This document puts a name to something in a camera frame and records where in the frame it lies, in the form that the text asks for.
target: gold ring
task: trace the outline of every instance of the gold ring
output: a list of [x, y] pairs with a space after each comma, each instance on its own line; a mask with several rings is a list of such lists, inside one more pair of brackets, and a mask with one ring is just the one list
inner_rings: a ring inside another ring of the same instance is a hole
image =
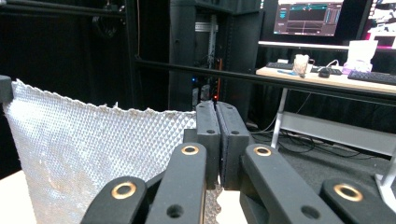
[[[119, 193], [119, 189], [122, 187], [128, 187], [129, 190], [125, 193]], [[126, 199], [131, 197], [136, 191], [136, 185], [131, 182], [123, 182], [118, 184], [113, 190], [111, 190], [111, 196], [115, 199]]]
[[[353, 195], [347, 195], [343, 192], [343, 189], [348, 189], [353, 192]], [[346, 184], [338, 184], [334, 186], [335, 192], [340, 195], [342, 198], [350, 200], [352, 202], [360, 202], [363, 199], [363, 195], [360, 191], [356, 190], [355, 188], [346, 185]]]
[[181, 149], [181, 152], [183, 152], [184, 155], [195, 155], [199, 152], [199, 148], [198, 147], [194, 147], [194, 146], [187, 146], [187, 147], [183, 147]]
[[266, 147], [255, 147], [254, 152], [259, 156], [271, 156], [271, 150]]

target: black keyboard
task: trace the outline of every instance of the black keyboard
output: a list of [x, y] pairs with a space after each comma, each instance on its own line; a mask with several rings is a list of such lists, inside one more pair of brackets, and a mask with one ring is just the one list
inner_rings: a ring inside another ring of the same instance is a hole
[[[265, 66], [269, 67], [269, 68], [293, 70], [293, 64], [292, 63], [268, 63]], [[319, 68], [320, 67], [313, 67], [311, 69], [311, 73], [319, 73], [319, 71], [318, 71]], [[326, 68], [326, 69], [330, 72], [330, 75], [337, 75], [337, 76], [343, 75], [343, 73], [339, 69], [333, 69], [333, 68]]]
[[396, 76], [385, 73], [351, 71], [347, 78], [396, 86]]

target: computer screen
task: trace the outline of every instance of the computer screen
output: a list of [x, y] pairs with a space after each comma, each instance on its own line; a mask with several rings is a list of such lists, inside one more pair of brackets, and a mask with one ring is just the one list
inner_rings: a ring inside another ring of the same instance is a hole
[[384, 49], [396, 49], [396, 0], [373, 0], [363, 39], [377, 40]]
[[261, 41], [348, 46], [361, 39], [368, 1], [264, 0]]
[[344, 0], [279, 0], [274, 34], [334, 36]]

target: wooden tabletop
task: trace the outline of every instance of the wooden tabletop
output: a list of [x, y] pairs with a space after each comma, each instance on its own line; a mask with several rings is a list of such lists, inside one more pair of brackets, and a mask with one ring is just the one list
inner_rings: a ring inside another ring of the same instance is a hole
[[383, 93], [396, 94], [396, 86], [352, 80], [352, 79], [348, 79], [347, 75], [341, 75], [341, 76], [330, 75], [330, 77], [325, 78], [325, 77], [319, 77], [318, 73], [307, 73], [305, 74], [305, 78], [301, 78], [299, 76], [292, 76], [288, 74], [278, 73], [277, 70], [279, 69], [264, 67], [257, 70], [256, 74], [265, 77], [277, 77], [288, 80], [309, 82], [314, 84], [318, 83], [321, 85], [329, 85], [334, 87], [346, 87], [356, 90], [367, 90], [367, 91], [377, 91]]

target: white desk leg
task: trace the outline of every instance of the white desk leg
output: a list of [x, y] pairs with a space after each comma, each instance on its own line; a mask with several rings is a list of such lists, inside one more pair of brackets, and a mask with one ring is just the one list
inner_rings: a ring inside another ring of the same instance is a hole
[[288, 89], [284, 88], [282, 91], [282, 97], [280, 98], [279, 109], [277, 110], [277, 113], [276, 113], [276, 123], [275, 123], [275, 128], [274, 128], [273, 139], [271, 142], [271, 147], [273, 147], [273, 148], [276, 148], [277, 138], [279, 137], [280, 124], [282, 122], [283, 109], [285, 108], [285, 102], [286, 102], [287, 96], [288, 96]]
[[396, 213], [396, 199], [390, 186], [392, 185], [396, 176], [396, 151], [393, 153], [392, 159], [387, 173], [382, 175], [375, 175], [375, 182], [378, 185], [379, 193], [382, 200], [386, 203], [393, 212]]

